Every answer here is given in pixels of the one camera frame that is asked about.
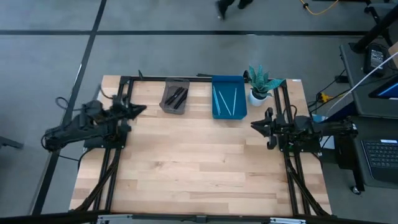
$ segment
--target yellow cable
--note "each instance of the yellow cable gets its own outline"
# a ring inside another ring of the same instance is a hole
[[[331,4],[327,9],[323,10],[322,12],[318,12],[318,13],[312,12],[312,11],[310,10],[310,8],[308,8],[308,6],[305,6],[305,8],[306,8],[311,14],[313,14],[314,16],[317,16],[317,15],[323,14],[323,13],[326,12],[327,10],[331,9],[333,6],[335,6],[336,3],[338,3],[338,1],[339,1],[339,0],[336,0],[336,1],[335,1],[333,4]]]

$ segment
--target white pot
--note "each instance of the white pot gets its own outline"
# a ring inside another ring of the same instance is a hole
[[[253,105],[253,106],[261,106],[267,99],[269,96],[265,97],[262,100],[257,99],[256,97],[253,96],[253,90],[250,90],[250,94],[249,94],[249,102]]]

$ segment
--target succulent plant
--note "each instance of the succulent plant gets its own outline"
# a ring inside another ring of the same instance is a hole
[[[245,71],[244,77],[247,78],[250,85],[253,87],[254,96],[259,96],[262,99],[267,96],[272,96],[268,91],[277,88],[284,81],[284,79],[268,80],[268,76],[269,72],[263,73],[261,65],[259,66],[257,74],[252,66],[249,66],[248,72]]]

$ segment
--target potted plant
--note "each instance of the potted plant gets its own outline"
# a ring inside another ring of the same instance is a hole
[[[261,106],[269,96],[272,96],[268,91],[277,88],[284,79],[268,79],[269,72],[263,73],[262,66],[256,72],[249,67],[249,71],[244,71],[243,77],[246,78],[253,87],[250,90],[249,101],[253,106]]]

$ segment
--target monitor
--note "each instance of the monitor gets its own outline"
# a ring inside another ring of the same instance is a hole
[[[398,100],[398,76],[392,78],[369,94],[372,98]]]

